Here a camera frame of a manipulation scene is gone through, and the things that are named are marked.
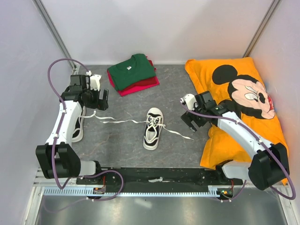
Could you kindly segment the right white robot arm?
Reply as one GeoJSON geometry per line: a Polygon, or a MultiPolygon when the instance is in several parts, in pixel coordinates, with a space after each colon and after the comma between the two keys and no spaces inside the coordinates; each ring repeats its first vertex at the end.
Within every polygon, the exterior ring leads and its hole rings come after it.
{"type": "Polygon", "coordinates": [[[231,179],[249,180],[259,190],[265,190],[289,175],[285,146],[257,134],[230,110],[228,102],[217,104],[206,91],[186,94],[180,103],[186,109],[181,119],[193,132],[209,122],[231,136],[251,158],[249,163],[231,159],[219,164],[221,169],[214,176],[217,183],[223,185],[231,179]]]}

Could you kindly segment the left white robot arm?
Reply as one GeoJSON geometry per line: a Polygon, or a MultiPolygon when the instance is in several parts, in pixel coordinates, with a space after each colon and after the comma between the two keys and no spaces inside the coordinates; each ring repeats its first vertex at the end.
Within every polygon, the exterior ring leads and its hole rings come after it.
{"type": "Polygon", "coordinates": [[[99,184],[103,173],[96,161],[82,161],[72,149],[72,138],[78,118],[86,108],[106,110],[109,90],[86,90],[64,92],[60,102],[59,115],[54,128],[44,145],[36,147],[36,156],[47,179],[85,176],[92,184],[99,184]]]}

